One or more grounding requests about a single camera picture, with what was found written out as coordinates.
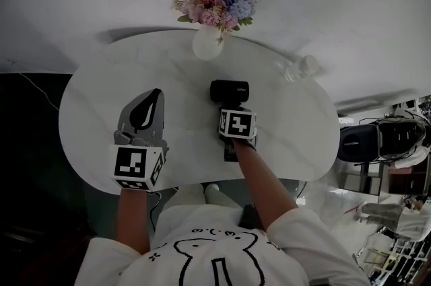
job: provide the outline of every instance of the marble tabletop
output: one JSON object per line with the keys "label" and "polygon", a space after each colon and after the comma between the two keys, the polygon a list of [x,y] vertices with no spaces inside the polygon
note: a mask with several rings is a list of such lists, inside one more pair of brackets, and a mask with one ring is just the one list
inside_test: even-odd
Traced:
{"label": "marble tabletop", "polygon": [[157,187],[242,178],[237,163],[224,162],[218,107],[209,99],[212,80],[233,79],[250,85],[243,106],[257,113],[257,151],[275,175],[305,181],[325,175],[337,155],[339,124],[324,89],[312,78],[288,83],[283,57],[240,38],[228,38],[218,58],[202,61],[191,49],[194,33],[120,40],[73,74],[59,115],[61,143],[73,169],[93,187],[119,194],[108,177],[108,154],[120,112],[158,87],[170,150]]}

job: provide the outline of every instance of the flower vase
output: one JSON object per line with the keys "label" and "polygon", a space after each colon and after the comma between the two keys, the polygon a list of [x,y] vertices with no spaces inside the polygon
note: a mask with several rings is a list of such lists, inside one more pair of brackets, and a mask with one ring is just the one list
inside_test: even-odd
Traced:
{"label": "flower vase", "polygon": [[223,50],[224,34],[216,26],[201,25],[193,38],[193,52],[201,60],[212,60]]}

